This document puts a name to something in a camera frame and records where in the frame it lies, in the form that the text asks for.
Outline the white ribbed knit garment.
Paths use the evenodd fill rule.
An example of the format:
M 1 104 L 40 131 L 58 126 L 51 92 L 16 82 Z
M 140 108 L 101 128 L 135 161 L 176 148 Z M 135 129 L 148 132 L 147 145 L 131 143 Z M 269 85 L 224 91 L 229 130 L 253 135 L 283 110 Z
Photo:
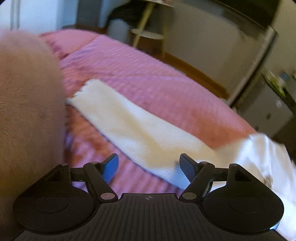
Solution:
M 181 154 L 219 168 L 240 164 L 264 182 L 255 164 L 238 157 L 242 150 L 240 142 L 211 149 L 197 137 L 140 108 L 98 79 L 87 81 L 67 102 L 134 163 L 180 189 L 189 185 L 179 165 Z

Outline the white crumpled cloth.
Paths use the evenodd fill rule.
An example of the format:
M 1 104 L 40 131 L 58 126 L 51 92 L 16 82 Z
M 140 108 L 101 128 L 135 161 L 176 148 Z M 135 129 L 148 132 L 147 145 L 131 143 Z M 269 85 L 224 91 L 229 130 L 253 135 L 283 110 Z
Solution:
M 282 200 L 285 210 L 276 231 L 295 240 L 295 164 L 286 147 L 257 133 L 218 148 L 216 154 L 222 167 L 239 164 Z

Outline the grey small cabinet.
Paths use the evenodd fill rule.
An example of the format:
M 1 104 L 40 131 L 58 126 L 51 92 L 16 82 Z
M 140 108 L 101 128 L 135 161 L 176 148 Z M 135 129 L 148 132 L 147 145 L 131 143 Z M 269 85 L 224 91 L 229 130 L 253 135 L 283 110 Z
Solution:
M 238 114 L 257 132 L 274 137 L 295 115 L 295 100 L 281 95 L 262 74 L 236 104 Z

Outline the beige plush pillow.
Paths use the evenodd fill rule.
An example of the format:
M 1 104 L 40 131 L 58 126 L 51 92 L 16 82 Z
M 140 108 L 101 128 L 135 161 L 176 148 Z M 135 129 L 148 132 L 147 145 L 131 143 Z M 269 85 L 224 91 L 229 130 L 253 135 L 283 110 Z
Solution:
M 16 198 L 64 162 L 62 81 L 57 58 L 39 36 L 1 30 L 1 240 L 20 231 Z

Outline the pink ribbed plush blanket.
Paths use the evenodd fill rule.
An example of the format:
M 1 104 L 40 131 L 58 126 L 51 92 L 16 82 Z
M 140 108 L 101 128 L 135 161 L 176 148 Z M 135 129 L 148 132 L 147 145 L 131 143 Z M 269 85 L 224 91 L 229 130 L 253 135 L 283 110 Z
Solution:
M 87 80 L 99 79 L 210 148 L 255 132 L 200 84 L 126 44 L 83 30 L 47 32 L 41 38 L 59 59 L 67 97 L 72 97 Z M 65 142 L 65 160 L 72 168 L 118 154 L 119 168 L 110 183 L 118 195 L 182 192 L 132 162 L 72 106 L 67 106 Z

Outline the round wooden side table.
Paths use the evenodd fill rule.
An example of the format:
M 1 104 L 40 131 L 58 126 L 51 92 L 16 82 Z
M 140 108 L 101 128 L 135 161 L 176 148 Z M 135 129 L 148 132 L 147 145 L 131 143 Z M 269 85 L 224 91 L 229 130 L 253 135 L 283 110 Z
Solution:
M 165 17 L 163 16 L 161 20 L 161 25 L 162 25 L 161 33 L 149 31 L 147 29 L 147 23 L 151 18 L 151 15 L 155 6 L 161 6 L 161 8 L 164 8 L 164 7 L 174 8 L 175 1 L 144 1 L 144 2 L 146 2 L 147 4 L 142 13 L 142 17 L 140 18 L 140 21 L 137 27 L 134 29 L 131 29 L 131 32 L 134 34 L 132 46 L 133 48 L 137 48 L 141 38 L 158 40 L 158 41 L 161 41 L 162 43 L 161 51 L 164 54 L 165 46 L 166 46 L 166 35 L 167 35 L 167 21 Z

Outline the white standing floor lamp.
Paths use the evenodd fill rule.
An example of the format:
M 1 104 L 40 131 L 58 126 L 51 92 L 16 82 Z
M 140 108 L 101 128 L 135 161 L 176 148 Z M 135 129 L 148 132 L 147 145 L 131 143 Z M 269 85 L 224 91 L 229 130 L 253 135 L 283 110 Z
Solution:
M 234 84 L 232 84 L 230 95 L 226 100 L 226 104 L 229 107 L 232 107 L 236 99 L 239 98 L 240 94 L 244 92 L 247 85 L 250 84 L 251 80 L 260 71 L 277 37 L 278 34 L 272 26 L 269 26 L 266 32 L 259 36 L 255 46 L 251 49 L 246 60 L 242 62 L 238 72 L 234 75 Z

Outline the black wall television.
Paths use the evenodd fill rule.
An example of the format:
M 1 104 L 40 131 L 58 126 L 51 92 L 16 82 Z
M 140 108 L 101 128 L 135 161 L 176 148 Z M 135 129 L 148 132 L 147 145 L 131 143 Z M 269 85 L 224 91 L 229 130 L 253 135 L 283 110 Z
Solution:
M 267 29 L 280 6 L 278 0 L 217 0 L 211 1 L 223 8 L 222 16 L 234 23 L 249 21 Z

